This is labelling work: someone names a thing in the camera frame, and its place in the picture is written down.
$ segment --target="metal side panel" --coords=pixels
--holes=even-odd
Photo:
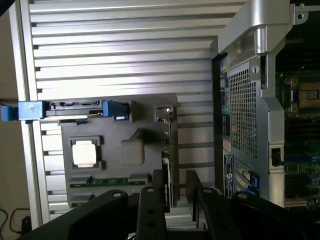
[[[176,94],[180,171],[201,169],[203,181],[213,182],[210,43],[245,1],[17,1],[11,25],[22,24],[16,44],[25,55],[15,56],[25,65],[23,72],[16,66],[17,84],[27,74],[29,92],[19,100]],[[41,200],[38,227],[68,209],[61,129],[53,121],[33,130],[37,171],[27,171],[41,179],[29,189],[30,199]],[[189,216],[186,209],[170,218],[184,223]]]

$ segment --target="white chip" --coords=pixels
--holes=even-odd
[[[72,157],[78,168],[92,168],[97,163],[96,145],[91,141],[76,141],[72,145]]]

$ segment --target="wall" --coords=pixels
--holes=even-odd
[[[11,39],[9,14],[0,17],[0,99],[17,99],[17,82]],[[23,152],[20,122],[0,121],[0,209],[8,212],[9,218],[16,208],[28,208],[29,197]],[[21,219],[28,212],[18,211],[12,227],[19,231]],[[0,212],[0,225],[4,221]],[[15,239],[19,235],[9,229],[9,219],[2,230],[4,240]]]

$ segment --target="mesh panel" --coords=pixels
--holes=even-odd
[[[229,78],[232,146],[257,158],[256,83],[249,80],[249,70]]]

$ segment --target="warning label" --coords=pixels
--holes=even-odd
[[[228,199],[234,194],[234,156],[224,154],[223,156],[224,171],[224,196]]]

